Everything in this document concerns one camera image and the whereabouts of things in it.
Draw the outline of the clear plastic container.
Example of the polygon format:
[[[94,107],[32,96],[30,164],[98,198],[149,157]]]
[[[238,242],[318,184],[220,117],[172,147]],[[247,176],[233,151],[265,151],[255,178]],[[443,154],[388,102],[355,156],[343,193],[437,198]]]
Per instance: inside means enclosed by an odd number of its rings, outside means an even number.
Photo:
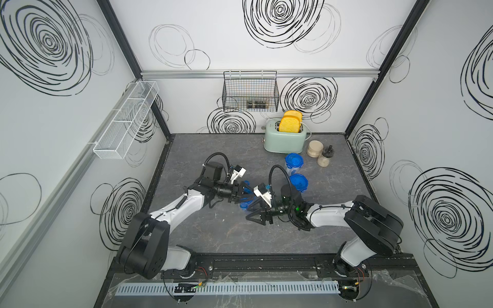
[[[242,209],[243,211],[247,211],[250,205],[251,203],[247,203],[247,202],[240,203],[240,209]]]

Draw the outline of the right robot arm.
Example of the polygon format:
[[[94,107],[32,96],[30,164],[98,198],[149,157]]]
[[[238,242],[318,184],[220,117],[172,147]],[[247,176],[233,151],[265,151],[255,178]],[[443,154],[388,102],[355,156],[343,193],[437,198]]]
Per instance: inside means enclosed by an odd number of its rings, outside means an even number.
[[[356,237],[339,248],[333,266],[340,275],[353,269],[375,255],[390,257],[401,242],[403,221],[373,199],[358,195],[341,204],[320,205],[303,200],[291,184],[274,197],[264,185],[254,189],[256,199],[249,205],[246,219],[266,225],[276,216],[287,216],[297,229],[311,231],[321,227],[350,228]]]

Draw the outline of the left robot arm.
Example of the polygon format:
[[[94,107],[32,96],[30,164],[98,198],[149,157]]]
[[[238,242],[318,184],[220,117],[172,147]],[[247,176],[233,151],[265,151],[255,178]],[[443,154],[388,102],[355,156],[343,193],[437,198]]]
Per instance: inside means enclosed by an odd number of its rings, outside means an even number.
[[[204,163],[200,176],[182,196],[159,210],[138,213],[131,219],[116,255],[124,272],[146,279],[167,271],[184,278],[195,274],[195,252],[183,246],[169,246],[169,236],[190,215],[212,205],[216,197],[238,204],[249,196],[252,189],[239,181],[246,169],[239,165],[229,167],[225,180],[221,180],[224,170],[218,162]]]

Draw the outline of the middle clear container blue lid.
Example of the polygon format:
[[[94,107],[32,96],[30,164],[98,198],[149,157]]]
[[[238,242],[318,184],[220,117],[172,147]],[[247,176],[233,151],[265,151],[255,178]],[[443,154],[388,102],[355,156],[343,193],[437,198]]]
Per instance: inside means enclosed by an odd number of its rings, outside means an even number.
[[[290,176],[290,182],[291,184],[298,190],[299,192],[303,193],[308,189],[309,186],[309,181],[308,179],[299,173],[295,173]]]

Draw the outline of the clear container blue lid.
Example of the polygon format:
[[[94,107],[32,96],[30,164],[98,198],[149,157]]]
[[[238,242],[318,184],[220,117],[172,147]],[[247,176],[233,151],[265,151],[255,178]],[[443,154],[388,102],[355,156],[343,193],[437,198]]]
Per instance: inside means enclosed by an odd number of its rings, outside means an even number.
[[[309,186],[309,181],[308,179],[299,173],[295,173],[290,176],[290,182],[291,184],[298,190],[299,192],[303,193],[308,189]]]
[[[285,169],[289,177],[298,173],[304,165],[304,159],[297,153],[289,153],[285,157]]]

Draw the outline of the far clear container blue lid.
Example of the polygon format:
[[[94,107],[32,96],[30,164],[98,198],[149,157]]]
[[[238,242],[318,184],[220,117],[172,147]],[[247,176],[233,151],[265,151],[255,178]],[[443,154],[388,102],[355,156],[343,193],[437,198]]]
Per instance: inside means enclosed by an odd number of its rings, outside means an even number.
[[[297,153],[289,153],[285,157],[285,169],[289,177],[298,173],[304,165],[304,159]]]

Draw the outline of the mint green toaster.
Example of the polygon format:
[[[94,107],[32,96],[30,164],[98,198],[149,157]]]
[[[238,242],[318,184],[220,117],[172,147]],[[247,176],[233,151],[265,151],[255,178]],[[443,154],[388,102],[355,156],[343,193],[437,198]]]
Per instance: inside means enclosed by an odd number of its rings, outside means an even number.
[[[312,131],[301,123],[298,133],[280,132],[278,130],[281,118],[268,119],[263,138],[264,149],[271,153],[302,153],[305,142],[312,136]]]

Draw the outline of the yellow sponge toast front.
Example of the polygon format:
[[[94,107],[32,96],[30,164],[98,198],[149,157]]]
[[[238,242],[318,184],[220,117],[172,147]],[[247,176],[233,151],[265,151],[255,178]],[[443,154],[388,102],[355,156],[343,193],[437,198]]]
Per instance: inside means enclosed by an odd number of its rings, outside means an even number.
[[[284,116],[279,123],[279,131],[283,133],[299,133],[301,120],[295,116]]]

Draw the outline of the yellow sponge toast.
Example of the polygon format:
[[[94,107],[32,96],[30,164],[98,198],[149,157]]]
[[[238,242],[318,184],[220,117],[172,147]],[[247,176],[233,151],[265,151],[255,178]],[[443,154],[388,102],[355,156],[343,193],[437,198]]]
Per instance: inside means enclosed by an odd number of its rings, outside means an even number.
[[[299,133],[301,120],[295,116],[284,116],[279,123],[279,131],[283,133]]]
[[[284,117],[293,117],[293,118],[297,118],[300,122],[302,121],[302,113],[297,111],[297,110],[288,110],[284,113]]]

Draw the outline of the beige round jar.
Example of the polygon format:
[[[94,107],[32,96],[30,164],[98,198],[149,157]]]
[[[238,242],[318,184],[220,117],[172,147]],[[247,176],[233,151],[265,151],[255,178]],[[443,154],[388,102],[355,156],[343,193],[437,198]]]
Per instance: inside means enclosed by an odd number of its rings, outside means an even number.
[[[324,145],[322,144],[322,142],[312,140],[309,142],[306,152],[309,157],[318,158],[322,153],[323,148]]]

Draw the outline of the small bottle black cap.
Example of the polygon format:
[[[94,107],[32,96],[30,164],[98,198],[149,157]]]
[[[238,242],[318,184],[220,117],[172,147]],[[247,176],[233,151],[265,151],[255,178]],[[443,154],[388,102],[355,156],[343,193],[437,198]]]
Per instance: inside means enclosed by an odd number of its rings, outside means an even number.
[[[328,167],[334,154],[335,150],[332,145],[325,147],[317,159],[317,164],[322,168]]]

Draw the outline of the yellow sponge toast back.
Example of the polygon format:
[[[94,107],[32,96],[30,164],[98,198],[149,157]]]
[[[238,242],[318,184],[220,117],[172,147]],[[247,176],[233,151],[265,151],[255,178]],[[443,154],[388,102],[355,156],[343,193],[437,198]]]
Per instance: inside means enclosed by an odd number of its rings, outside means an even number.
[[[284,117],[293,117],[293,118],[297,118],[300,122],[302,121],[302,113],[297,111],[297,110],[288,110],[284,113]]]

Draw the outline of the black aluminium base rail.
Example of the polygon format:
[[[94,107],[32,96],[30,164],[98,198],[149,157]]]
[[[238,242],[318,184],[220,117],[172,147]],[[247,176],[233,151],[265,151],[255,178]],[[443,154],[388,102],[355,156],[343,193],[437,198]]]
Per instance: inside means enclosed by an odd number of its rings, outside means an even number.
[[[319,278],[364,278],[371,273],[412,272],[419,267],[411,254],[371,257],[352,268],[335,261],[335,254],[213,254],[177,250],[150,262],[150,277],[165,272],[167,278],[213,278],[227,273],[315,272]]]

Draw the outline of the white mesh wall shelf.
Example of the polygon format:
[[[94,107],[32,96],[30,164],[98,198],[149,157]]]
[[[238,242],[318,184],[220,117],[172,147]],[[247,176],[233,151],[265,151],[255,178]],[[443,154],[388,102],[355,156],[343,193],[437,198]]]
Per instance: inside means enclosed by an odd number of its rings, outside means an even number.
[[[159,87],[154,81],[130,83],[111,122],[96,142],[94,154],[102,160],[124,159],[158,93]]]

